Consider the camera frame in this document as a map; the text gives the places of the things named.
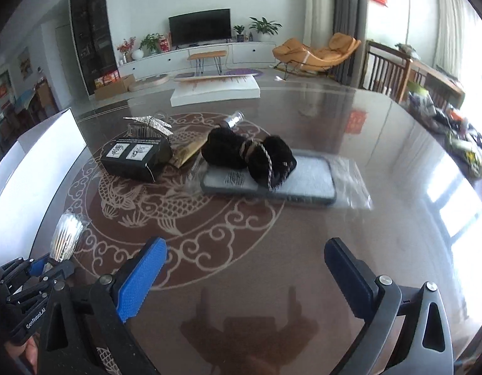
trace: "flat screen tv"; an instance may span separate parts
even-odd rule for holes
[[[229,8],[191,12],[169,20],[174,46],[232,38]]]

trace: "wooden railing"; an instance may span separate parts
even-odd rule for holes
[[[461,107],[465,93],[442,73],[374,41],[366,41],[365,52],[360,88],[385,94],[400,103],[405,99],[411,80],[429,91],[437,107],[445,108],[448,103]]]

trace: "metal screw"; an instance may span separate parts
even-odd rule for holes
[[[99,280],[102,285],[108,285],[110,282],[112,282],[112,275],[102,275]]]
[[[65,282],[63,280],[59,280],[57,283],[55,283],[55,290],[62,290],[65,287]]]
[[[435,292],[437,290],[437,285],[434,282],[427,282],[426,286],[431,292]]]
[[[392,284],[392,279],[390,279],[390,277],[388,277],[387,275],[382,275],[381,277],[378,278],[378,280],[382,285],[385,285],[385,286]]]

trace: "black box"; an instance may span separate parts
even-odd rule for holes
[[[100,160],[112,175],[153,183],[171,156],[166,138],[122,138],[111,141]]]

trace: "black velvet drawstring bag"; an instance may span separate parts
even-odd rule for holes
[[[252,178],[269,190],[282,185],[297,166],[292,150],[280,137],[270,135],[258,143],[225,127],[210,131],[201,153],[214,166],[248,168]]]

